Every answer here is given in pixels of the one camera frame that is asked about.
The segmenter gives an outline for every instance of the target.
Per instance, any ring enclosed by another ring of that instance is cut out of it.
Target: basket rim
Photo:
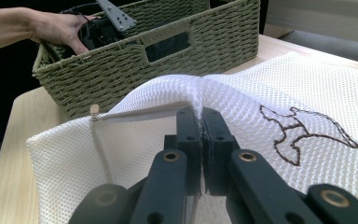
[[[132,5],[146,4],[149,1],[150,0],[143,0],[141,2],[128,4],[125,7],[132,6]],[[220,6],[220,7],[207,9],[207,10],[205,10],[203,12],[200,12],[200,13],[197,13],[197,14],[182,18],[182,19],[180,19],[178,21],[170,22],[170,23],[162,25],[160,27],[157,27],[157,28],[142,32],[142,33],[140,33],[138,35],[130,36],[128,38],[119,40],[118,42],[115,42],[115,43],[112,43],[112,44],[109,44],[109,45],[106,45],[106,46],[102,46],[102,47],[97,48],[97,49],[90,50],[90,51],[88,51],[86,53],[82,53],[82,54],[79,54],[79,55],[74,55],[74,56],[72,56],[70,58],[66,58],[66,59],[61,59],[58,62],[50,63],[50,64],[45,65],[43,67],[40,67],[40,62],[42,60],[43,54],[45,52],[48,52],[48,50],[46,49],[45,45],[40,45],[39,51],[37,53],[37,56],[36,56],[36,59],[35,59],[35,62],[34,62],[33,73],[45,73],[45,72],[54,70],[56,68],[63,68],[68,63],[74,63],[74,62],[82,62],[83,63],[87,59],[91,58],[94,55],[98,55],[101,52],[104,52],[104,51],[107,51],[107,50],[121,49],[121,46],[127,45],[130,42],[133,43],[134,41],[137,43],[137,45],[142,45],[142,46],[146,47],[146,45],[144,43],[142,43],[143,39],[145,39],[146,36],[151,36],[151,35],[154,35],[154,34],[158,33],[159,31],[164,31],[164,30],[167,30],[167,29],[171,30],[173,26],[178,26],[178,25],[181,25],[181,24],[183,25],[183,24],[188,23],[191,26],[191,22],[193,20],[199,18],[200,16],[202,17],[202,15],[209,15],[209,14],[218,13],[222,9],[226,9],[228,7],[235,7],[236,5],[245,4],[247,6],[247,5],[249,5],[251,3],[254,3],[254,2],[257,2],[257,4],[259,4],[258,0],[235,0],[235,1],[229,2],[227,4],[224,4],[224,5]]]

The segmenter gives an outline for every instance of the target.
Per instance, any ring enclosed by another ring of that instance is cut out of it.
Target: table surface
[[[290,51],[317,61],[358,69],[358,62],[261,35],[257,56],[227,71],[227,74]],[[28,91],[14,101],[0,152],[0,224],[38,222],[34,168],[25,141],[66,121],[63,113],[43,88]]]

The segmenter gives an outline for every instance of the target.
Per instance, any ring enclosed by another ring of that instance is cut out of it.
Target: white fabric
[[[128,188],[145,177],[164,135],[175,134],[175,112],[189,105],[197,115],[203,106],[219,111],[240,146],[261,153],[291,187],[330,183],[358,198],[358,70],[289,53],[230,76],[158,77],[96,122],[30,138],[40,223],[67,223],[96,186]],[[195,220],[230,223],[225,198],[203,195]]]

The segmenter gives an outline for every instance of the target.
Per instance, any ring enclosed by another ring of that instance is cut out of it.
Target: green woven basket
[[[213,9],[206,0],[144,0],[121,9],[138,21],[123,40],[67,59],[64,48],[39,48],[34,76],[69,119],[88,115],[93,104],[106,112],[151,78],[223,73],[257,54],[258,0]],[[155,28],[162,21],[169,23]],[[147,47],[182,33],[188,48],[148,60]]]

